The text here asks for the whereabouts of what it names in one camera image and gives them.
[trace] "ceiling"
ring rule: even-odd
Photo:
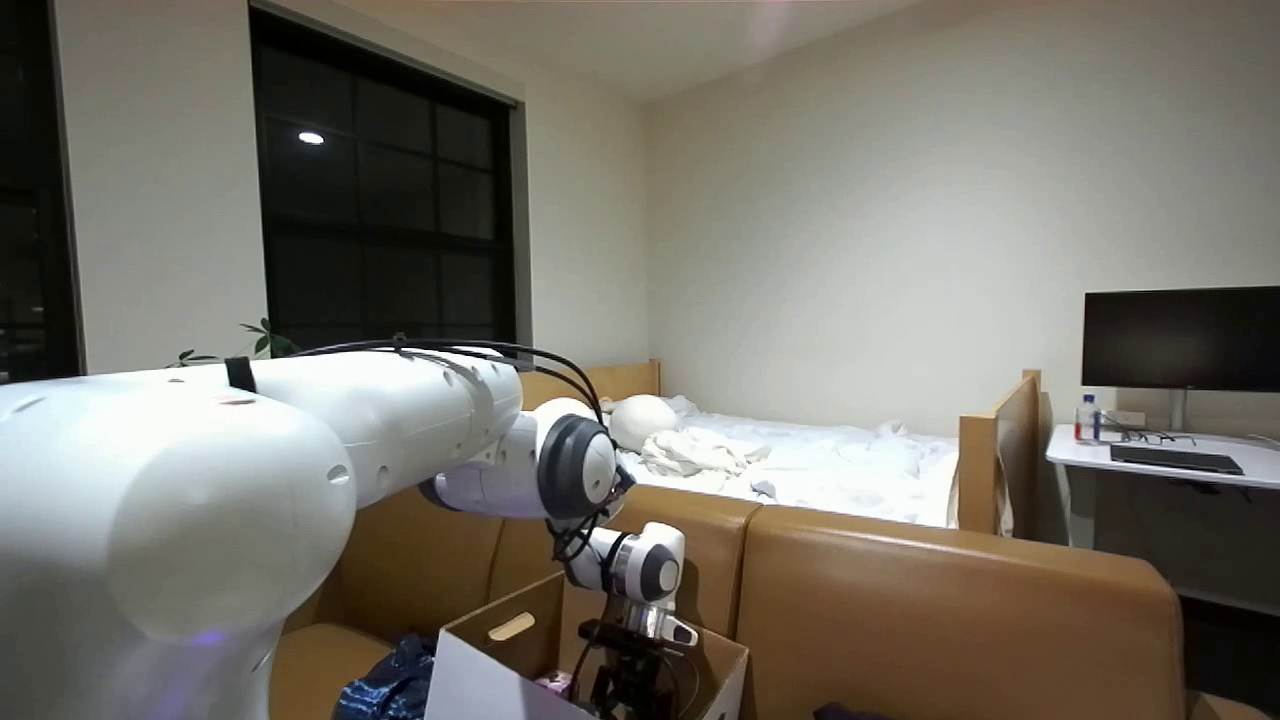
[[[447,27],[634,99],[658,99],[910,4],[918,0],[386,0],[364,9],[391,12],[400,27]]]

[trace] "pillow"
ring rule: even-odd
[[[612,409],[608,431],[622,446],[639,452],[652,431],[680,423],[680,411],[661,397],[627,397]]]

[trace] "bed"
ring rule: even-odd
[[[604,399],[664,397],[661,362],[588,368]],[[571,397],[554,375],[526,375],[526,403]],[[696,409],[678,431],[625,452],[639,484],[798,504],[904,524],[1034,535],[1041,372],[1024,372],[989,411],[962,416],[958,436],[900,423],[790,423]]]

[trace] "desk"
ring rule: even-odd
[[[1175,452],[1216,452],[1234,454],[1245,477],[1224,470],[1190,470],[1190,468],[1160,468],[1160,463],[1116,463],[1107,443],[1139,443],[1139,446],[1175,446]],[[1121,470],[1121,477],[1149,477],[1172,484],[1224,484],[1224,488],[1259,488],[1280,493],[1280,443],[1275,441],[1245,441],[1245,436],[1206,436],[1206,431],[1149,431],[1139,441],[1126,441],[1121,431],[1105,431],[1105,443],[1081,443],[1071,423],[1056,423],[1047,441],[1047,463],[1056,470],[1056,496],[1063,509],[1069,542],[1092,542],[1077,531],[1077,504],[1071,504],[1071,468],[1090,470]]]

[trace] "white box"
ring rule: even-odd
[[[575,670],[584,618],[597,618],[604,596],[567,589],[560,576],[530,583],[440,627],[429,720],[594,720],[588,707],[540,684],[554,670]],[[526,618],[511,640],[494,627]],[[594,690],[597,661],[580,668],[580,690]],[[735,720],[747,678],[747,649],[717,633],[701,633],[701,649],[664,670],[684,684],[680,720]]]

